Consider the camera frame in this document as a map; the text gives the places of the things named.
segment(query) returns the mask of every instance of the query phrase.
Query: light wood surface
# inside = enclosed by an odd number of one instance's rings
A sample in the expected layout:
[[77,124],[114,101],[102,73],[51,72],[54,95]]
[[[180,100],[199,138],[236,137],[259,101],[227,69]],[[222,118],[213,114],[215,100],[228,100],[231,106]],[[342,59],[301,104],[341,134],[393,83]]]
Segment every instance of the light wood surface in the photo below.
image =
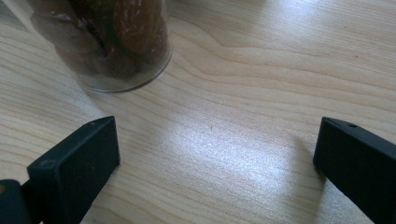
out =
[[396,2],[168,2],[172,61],[117,94],[80,87],[0,3],[0,179],[114,115],[121,166],[83,223],[371,223],[312,157],[323,116],[396,143]]

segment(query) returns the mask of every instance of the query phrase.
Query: black plastic object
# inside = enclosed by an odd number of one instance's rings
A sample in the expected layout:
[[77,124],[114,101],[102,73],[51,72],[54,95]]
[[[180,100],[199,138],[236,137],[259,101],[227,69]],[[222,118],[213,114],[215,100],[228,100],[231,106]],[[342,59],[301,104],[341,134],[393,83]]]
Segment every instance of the black plastic object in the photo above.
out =
[[396,146],[363,128],[323,118],[315,166],[375,223],[396,223]]
[[28,166],[22,187],[0,181],[0,224],[79,223],[119,164],[114,117],[83,125]]

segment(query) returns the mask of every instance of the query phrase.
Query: screw hole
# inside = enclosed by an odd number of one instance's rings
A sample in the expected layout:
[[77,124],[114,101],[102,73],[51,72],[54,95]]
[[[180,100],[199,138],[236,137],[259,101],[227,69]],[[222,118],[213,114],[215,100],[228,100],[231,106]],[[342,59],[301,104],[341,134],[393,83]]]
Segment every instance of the screw hole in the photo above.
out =
[[53,161],[53,160],[50,160],[50,161],[42,161],[42,162],[40,163],[40,166],[43,167],[43,168],[51,168],[51,167],[53,167],[54,165],[55,165],[55,161]]

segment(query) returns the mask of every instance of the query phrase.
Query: black clamp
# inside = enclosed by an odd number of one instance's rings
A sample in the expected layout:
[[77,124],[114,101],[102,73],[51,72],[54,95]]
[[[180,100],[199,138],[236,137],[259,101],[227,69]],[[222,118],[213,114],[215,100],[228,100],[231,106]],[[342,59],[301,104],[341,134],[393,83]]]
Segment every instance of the black clamp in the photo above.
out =
[[0,181],[0,224],[77,224],[120,164],[114,117],[89,122],[27,167],[30,179]]
[[363,128],[323,118],[315,166],[374,223],[396,223],[396,146]]

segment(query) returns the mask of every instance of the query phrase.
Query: glass jar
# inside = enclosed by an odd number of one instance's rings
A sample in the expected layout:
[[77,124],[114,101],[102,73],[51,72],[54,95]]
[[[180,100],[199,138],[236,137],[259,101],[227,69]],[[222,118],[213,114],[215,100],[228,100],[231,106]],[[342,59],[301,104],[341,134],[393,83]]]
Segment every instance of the glass jar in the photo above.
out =
[[138,88],[170,60],[165,0],[3,1],[90,89]]

